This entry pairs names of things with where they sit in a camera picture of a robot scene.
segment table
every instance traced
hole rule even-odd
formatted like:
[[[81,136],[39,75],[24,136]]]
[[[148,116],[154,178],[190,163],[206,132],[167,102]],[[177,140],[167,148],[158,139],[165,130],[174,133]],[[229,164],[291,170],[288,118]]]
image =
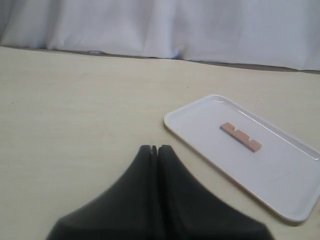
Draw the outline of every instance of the table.
[[[140,145],[162,144],[276,239],[319,239],[320,201],[289,224],[164,127],[166,113],[218,94],[320,150],[318,72],[233,66],[0,47],[0,239],[45,239],[112,185]]]

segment white tray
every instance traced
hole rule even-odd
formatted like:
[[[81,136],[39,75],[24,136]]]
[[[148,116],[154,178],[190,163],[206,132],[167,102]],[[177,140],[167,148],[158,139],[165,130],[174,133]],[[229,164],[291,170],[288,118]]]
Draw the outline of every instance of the white tray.
[[[229,122],[262,144],[251,152],[219,129]],[[234,102],[209,95],[165,125],[281,217],[302,222],[320,196],[320,154]]]

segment white fabric backdrop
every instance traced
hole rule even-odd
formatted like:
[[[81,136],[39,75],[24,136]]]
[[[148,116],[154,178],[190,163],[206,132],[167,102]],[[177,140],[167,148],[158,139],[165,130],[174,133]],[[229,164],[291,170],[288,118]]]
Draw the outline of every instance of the white fabric backdrop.
[[[4,46],[320,70],[319,0],[0,0]]]

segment orange block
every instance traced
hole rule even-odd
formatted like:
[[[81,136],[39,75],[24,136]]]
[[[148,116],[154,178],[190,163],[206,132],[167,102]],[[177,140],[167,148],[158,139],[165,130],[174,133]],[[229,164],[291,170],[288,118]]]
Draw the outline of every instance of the orange block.
[[[250,149],[252,152],[256,152],[261,148],[261,144],[256,140],[249,141],[249,136],[240,130],[235,131],[235,126],[231,123],[226,122],[220,126],[220,129],[225,133],[229,134],[231,137],[238,140],[242,143],[245,147]]]

